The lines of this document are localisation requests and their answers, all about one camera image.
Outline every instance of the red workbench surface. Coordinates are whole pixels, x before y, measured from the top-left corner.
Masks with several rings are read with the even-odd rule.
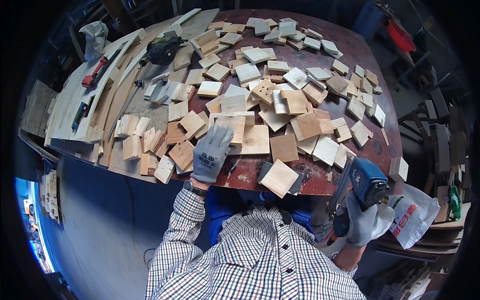
[[[362,148],[358,147],[353,138],[348,139],[343,143],[353,150],[358,157],[370,159],[385,175],[388,175],[391,158],[402,156],[400,131],[398,129],[396,113],[387,85],[377,62],[363,37],[346,28],[324,20],[297,13],[271,10],[236,10],[219,12],[214,22],[225,21],[234,24],[245,24],[249,17],[263,19],[271,18],[276,22],[287,17],[295,19],[299,23],[297,29],[300,29],[300,27],[311,28],[322,34],[324,39],[334,42],[337,48],[343,52],[343,57],[340,61],[349,67],[348,74],[345,78],[350,78],[350,75],[357,64],[364,69],[371,70],[377,75],[379,86],[383,89],[383,93],[380,95],[374,94],[373,98],[386,114],[385,131],[390,145],[386,145],[380,127],[376,121],[373,118],[368,118],[366,115],[363,117],[362,122],[373,132],[373,138]],[[235,50],[244,46],[273,48],[278,61],[286,61],[289,66],[298,67],[301,70],[310,67],[330,69],[334,61],[334,58],[324,52],[323,49],[317,51],[307,47],[304,50],[298,51],[289,44],[282,46],[274,43],[264,43],[262,41],[264,36],[255,36],[253,29],[246,28],[243,31],[242,36],[242,41],[236,43],[233,47],[217,53],[222,59],[222,65],[228,66],[227,62],[235,59]],[[190,66],[191,69],[201,68],[198,64],[198,60],[198,55],[194,54]],[[263,74],[263,67],[265,65],[266,62],[257,64],[261,74]],[[221,94],[226,92],[230,84],[240,85],[236,76],[229,75],[223,81]],[[195,94],[189,101],[189,110],[193,109],[196,113],[204,110],[207,115],[209,115],[205,103],[210,100],[211,98],[199,97]],[[329,111],[330,119],[332,120],[344,117],[348,127],[351,127],[355,124],[356,120],[355,117],[347,111],[347,103],[348,101],[346,99],[329,93],[326,100],[318,108]],[[258,112],[260,111],[259,106],[254,107],[252,110],[255,111],[255,123],[262,124],[263,121],[258,116]],[[275,133],[270,130],[270,137],[283,135],[284,133],[285,127]],[[311,155],[299,154],[299,158],[299,160],[289,162],[287,165],[292,169],[303,173],[303,183],[301,185],[300,194],[332,195],[340,178],[341,170],[338,167],[330,167],[322,161],[313,162]],[[260,169],[265,161],[273,162],[272,155],[228,156],[215,185],[244,190],[267,191],[268,189],[266,187],[256,182]],[[333,171],[333,177],[332,181],[328,182],[326,174],[330,171]],[[174,174],[173,176],[173,178],[179,180],[186,180],[188,177],[188,174],[179,176]],[[395,184],[395,182],[389,178],[388,184],[390,185],[390,191],[388,194],[401,194],[403,192],[402,183]]]

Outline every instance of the wristwatch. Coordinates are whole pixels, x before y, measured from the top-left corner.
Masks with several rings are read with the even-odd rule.
[[[208,192],[206,190],[202,190],[202,189],[199,189],[199,188],[195,187],[191,180],[186,180],[183,183],[183,188],[186,189],[187,191],[190,191],[190,192],[194,193],[197,196],[200,196],[200,197],[207,196],[207,192]]]

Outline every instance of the checkered shirt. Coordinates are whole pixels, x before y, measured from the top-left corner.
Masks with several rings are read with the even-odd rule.
[[[182,189],[148,273],[145,299],[365,299],[352,277],[276,207],[256,206],[225,220],[218,244],[194,245],[204,202]]]

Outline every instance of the blue pants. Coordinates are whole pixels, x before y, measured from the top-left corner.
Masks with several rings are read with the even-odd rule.
[[[272,198],[276,206],[290,213],[295,223],[302,225],[313,234],[310,226],[312,209],[309,196],[287,194],[283,199],[278,198],[273,193],[268,193],[266,196]],[[250,202],[245,203],[237,190],[216,186],[211,186],[208,189],[207,203],[211,221],[209,227],[210,246],[217,244],[218,234],[222,230],[222,222],[224,220],[248,209],[252,205]]]

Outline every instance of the gray work glove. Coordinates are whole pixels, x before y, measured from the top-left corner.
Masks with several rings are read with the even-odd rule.
[[[193,173],[190,177],[201,182],[215,183],[227,158],[228,145],[233,138],[231,127],[210,127],[205,137],[193,149]]]
[[[368,208],[366,211],[360,209],[360,205],[355,195],[349,192],[345,200],[342,202],[342,207],[338,210],[337,214],[341,215],[345,211],[345,207],[348,211],[348,217],[350,219],[350,228],[347,234],[347,245],[351,247],[365,246],[372,239],[373,224],[377,214],[377,205]]]

